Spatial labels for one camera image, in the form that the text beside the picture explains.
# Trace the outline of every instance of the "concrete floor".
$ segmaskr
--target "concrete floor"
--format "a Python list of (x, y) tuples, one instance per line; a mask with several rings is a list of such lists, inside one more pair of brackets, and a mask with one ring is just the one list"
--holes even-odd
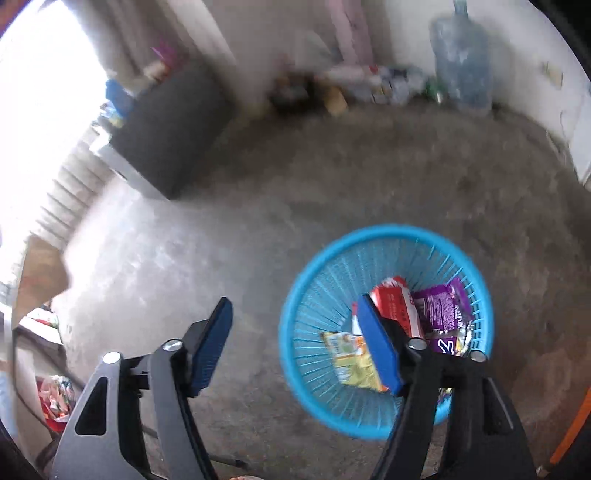
[[(149, 353), (227, 296), (233, 330), (191, 403), (207, 448), (269, 480), (367, 478), (383, 444), (333, 433), (299, 406), (277, 324), (319, 249), (386, 222), (431, 229), (474, 259), (495, 305), (496, 375), (534, 460), (547, 460), (591, 384), (591, 195), (529, 127), (433, 105), (237, 129), (176, 202), (113, 180), (66, 252), (72, 287), (54, 303), (70, 365), (87, 378), (106, 351)], [(443, 438), (440, 427), (425, 473)]]

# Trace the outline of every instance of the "red snack package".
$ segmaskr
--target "red snack package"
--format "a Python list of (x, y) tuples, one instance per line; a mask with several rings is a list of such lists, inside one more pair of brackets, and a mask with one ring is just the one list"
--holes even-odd
[(401, 277), (386, 278), (369, 294), (380, 315), (395, 320), (410, 338), (425, 338), (413, 298)]

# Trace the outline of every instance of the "orange object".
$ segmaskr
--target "orange object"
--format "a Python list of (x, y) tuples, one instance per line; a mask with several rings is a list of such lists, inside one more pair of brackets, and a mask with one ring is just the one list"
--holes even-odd
[(587, 390), (587, 395), (583, 400), (583, 404), (577, 413), (577, 416), (574, 418), (574, 421), (570, 425), (566, 435), (562, 439), (562, 442), (558, 445), (558, 448), (553, 453), (552, 457), (550, 458), (550, 465), (556, 465), (564, 456), (564, 454), (568, 451), (570, 446), (573, 444), (575, 438), (583, 428), (589, 413), (591, 412), (591, 388)]

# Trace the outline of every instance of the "blue object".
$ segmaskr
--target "blue object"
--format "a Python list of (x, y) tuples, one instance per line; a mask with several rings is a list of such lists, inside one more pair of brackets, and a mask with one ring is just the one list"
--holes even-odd
[(382, 384), (396, 395), (404, 385), (398, 372), (398, 352), (379, 320), (374, 303), (367, 296), (357, 301), (357, 321)]
[(488, 35), (468, 17), (465, 0), (454, 1), (454, 6), (454, 15), (431, 23), (437, 78), (458, 108), (486, 114), (492, 107)]
[(192, 397), (209, 386), (217, 361), (222, 354), (224, 345), (232, 328), (234, 317), (232, 302), (222, 298), (208, 320), (196, 322), (190, 326), (195, 331), (201, 330), (196, 345), (189, 346), (193, 353), (191, 383), (189, 392)]
[[(459, 277), (472, 305), (471, 349), (491, 355), (493, 308), (472, 261), (435, 233), (404, 225), (358, 230), (329, 245), (296, 279), (279, 326), (281, 363), (299, 402), (325, 425), (353, 437), (386, 439), (401, 399), (338, 382), (321, 332), (350, 331), (351, 305), (387, 277), (400, 275), (411, 291)], [(450, 398), (437, 407), (443, 421)]]
[(121, 118), (127, 118), (134, 109), (135, 98), (127, 93), (117, 80), (107, 80), (105, 87), (105, 98), (111, 102), (113, 108)]

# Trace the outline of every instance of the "purple snack package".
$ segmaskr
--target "purple snack package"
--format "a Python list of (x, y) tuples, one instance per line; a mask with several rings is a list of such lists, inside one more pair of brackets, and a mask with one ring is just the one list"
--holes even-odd
[(434, 338), (429, 340), (431, 350), (437, 353), (446, 353), (448, 355), (456, 354), (457, 337)]
[(465, 355), (472, 340), (472, 308), (459, 278), (413, 293), (418, 316), (431, 349)]

